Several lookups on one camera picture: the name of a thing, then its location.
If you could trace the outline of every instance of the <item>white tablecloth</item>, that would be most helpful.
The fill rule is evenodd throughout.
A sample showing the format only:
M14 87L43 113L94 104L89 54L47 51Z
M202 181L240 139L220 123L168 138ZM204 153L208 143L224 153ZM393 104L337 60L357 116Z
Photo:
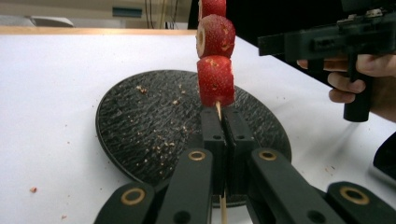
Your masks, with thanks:
M329 87L237 38L234 83L284 126L292 164L326 190L350 181L396 208L396 183L373 165L396 124L343 120ZM0 223L93 223L130 182L101 149L95 113L119 81L158 69L196 71L194 35L0 35ZM29 189L37 187L37 192ZM229 223L251 223L246 207ZM219 223L219 211L213 214Z

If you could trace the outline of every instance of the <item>round textured plate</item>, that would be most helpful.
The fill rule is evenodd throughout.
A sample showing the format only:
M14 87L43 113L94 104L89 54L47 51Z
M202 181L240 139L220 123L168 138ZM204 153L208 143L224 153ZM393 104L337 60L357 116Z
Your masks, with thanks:
M235 87L234 106L262 147L291 161L289 139L265 105ZM128 77L106 93L96 113L96 131L117 167L133 180L156 186L171 177L189 135L201 133L202 109L196 73L150 71Z

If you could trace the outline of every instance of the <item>strawberry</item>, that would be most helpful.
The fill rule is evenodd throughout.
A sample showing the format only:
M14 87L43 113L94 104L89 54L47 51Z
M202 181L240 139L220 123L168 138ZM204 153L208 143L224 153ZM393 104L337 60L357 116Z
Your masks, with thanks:
M211 14L225 17L225 12L226 0L199 0L198 2L198 21Z
M209 55L231 58L234 42L235 29L227 18L212 14L199 21L196 49L200 59Z
M234 102L233 69L231 60L212 55L197 63L201 103L213 106L216 102L226 106Z

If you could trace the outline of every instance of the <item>wooden skewer stick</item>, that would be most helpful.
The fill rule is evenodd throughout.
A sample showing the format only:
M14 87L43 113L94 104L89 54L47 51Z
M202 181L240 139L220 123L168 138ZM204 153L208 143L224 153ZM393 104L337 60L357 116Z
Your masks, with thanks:
M216 109L218 110L219 120L221 121L221 103L219 101L216 101ZM224 197L222 197L221 195L219 196L221 224L227 224L227 200L225 198L225 192L223 195Z

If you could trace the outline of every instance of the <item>finger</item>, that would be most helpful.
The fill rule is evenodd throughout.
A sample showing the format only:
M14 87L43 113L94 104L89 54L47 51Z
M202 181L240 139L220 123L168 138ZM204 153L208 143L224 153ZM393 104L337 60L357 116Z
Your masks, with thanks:
M298 60L297 64L304 69L308 68L308 60ZM323 62L323 69L329 72L345 72L347 70L347 59L344 58L325 59Z
M347 91L340 91L337 89L332 89L331 91L329 91L329 98L335 103L349 104L355 100L355 97L355 93Z
M360 93L366 88L364 81L358 79L354 82L350 82L349 77L344 77L342 73L337 72L330 73L327 77L327 81L340 91Z
M396 77L396 55L358 55L356 68L359 72L372 77Z

